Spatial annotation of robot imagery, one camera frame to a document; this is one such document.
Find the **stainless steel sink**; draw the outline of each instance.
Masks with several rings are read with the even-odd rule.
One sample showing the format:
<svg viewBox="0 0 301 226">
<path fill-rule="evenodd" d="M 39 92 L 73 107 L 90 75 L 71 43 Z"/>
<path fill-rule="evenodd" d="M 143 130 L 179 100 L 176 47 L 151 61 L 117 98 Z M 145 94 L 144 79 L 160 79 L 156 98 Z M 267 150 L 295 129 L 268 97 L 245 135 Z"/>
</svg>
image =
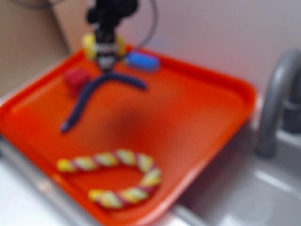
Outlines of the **stainless steel sink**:
<svg viewBox="0 0 301 226">
<path fill-rule="evenodd" d="M 277 155 L 255 155 L 245 125 L 181 196 L 208 226 L 300 226 L 301 137 L 280 131 Z"/>
</svg>

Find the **robotic arm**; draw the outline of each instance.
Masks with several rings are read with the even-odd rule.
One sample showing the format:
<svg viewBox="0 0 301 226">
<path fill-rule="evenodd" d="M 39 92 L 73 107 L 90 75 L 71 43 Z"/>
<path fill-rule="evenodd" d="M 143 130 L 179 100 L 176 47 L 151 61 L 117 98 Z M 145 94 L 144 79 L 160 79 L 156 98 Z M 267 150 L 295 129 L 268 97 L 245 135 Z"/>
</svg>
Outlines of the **robotic arm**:
<svg viewBox="0 0 301 226">
<path fill-rule="evenodd" d="M 87 20 L 94 26 L 96 61 L 104 72 L 112 70 L 116 62 L 116 27 L 137 8 L 137 0 L 95 0 L 95 6 L 89 9 Z"/>
</svg>

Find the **blue sponge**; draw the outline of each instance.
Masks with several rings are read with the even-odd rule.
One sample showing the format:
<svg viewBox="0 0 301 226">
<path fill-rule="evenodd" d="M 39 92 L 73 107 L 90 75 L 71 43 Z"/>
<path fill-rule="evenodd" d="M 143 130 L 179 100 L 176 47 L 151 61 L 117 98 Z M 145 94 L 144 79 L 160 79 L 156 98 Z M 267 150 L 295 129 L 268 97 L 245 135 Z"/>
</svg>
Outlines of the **blue sponge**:
<svg viewBox="0 0 301 226">
<path fill-rule="evenodd" d="M 159 68 L 160 61 L 155 56 L 134 52 L 127 56 L 127 65 L 133 68 L 152 72 Z"/>
</svg>

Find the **blue cable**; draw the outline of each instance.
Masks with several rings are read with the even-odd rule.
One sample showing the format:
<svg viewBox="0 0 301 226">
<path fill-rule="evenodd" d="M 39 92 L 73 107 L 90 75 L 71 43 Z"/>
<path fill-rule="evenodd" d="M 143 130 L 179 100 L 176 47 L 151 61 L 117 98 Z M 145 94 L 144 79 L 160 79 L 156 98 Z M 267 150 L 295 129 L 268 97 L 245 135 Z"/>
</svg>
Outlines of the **blue cable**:
<svg viewBox="0 0 301 226">
<path fill-rule="evenodd" d="M 135 86 L 139 89 L 146 89 L 146 85 L 144 84 L 144 82 L 142 82 L 136 78 L 128 77 L 128 76 L 118 74 L 118 73 L 106 73 L 103 76 L 97 77 L 95 80 L 89 82 L 86 86 L 84 86 L 71 115 L 61 125 L 62 132 L 68 131 L 73 125 L 75 125 L 77 123 L 80 116 L 82 115 L 82 112 L 87 104 L 87 101 L 89 100 L 89 98 L 90 98 L 91 94 L 94 92 L 94 90 L 98 86 L 103 84 L 104 82 L 110 81 L 110 80 L 120 81 L 122 83 Z"/>
</svg>

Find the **white wall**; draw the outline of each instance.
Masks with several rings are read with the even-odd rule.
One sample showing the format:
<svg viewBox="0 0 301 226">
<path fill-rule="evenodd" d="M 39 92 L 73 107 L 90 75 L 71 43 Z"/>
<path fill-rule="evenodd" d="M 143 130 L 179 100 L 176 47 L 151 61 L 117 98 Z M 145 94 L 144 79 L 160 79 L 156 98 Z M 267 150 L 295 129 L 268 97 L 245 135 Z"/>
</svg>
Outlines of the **white wall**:
<svg viewBox="0 0 301 226">
<path fill-rule="evenodd" d="M 159 26 L 147 48 L 247 80 L 259 93 L 265 91 L 280 55 L 301 48 L 300 0 L 157 0 L 157 4 Z M 120 27 L 133 44 L 144 38 L 151 23 L 149 1 L 140 0 L 140 5 Z M 87 27 L 77 30 L 78 37 L 73 38 L 79 40 Z"/>
</svg>

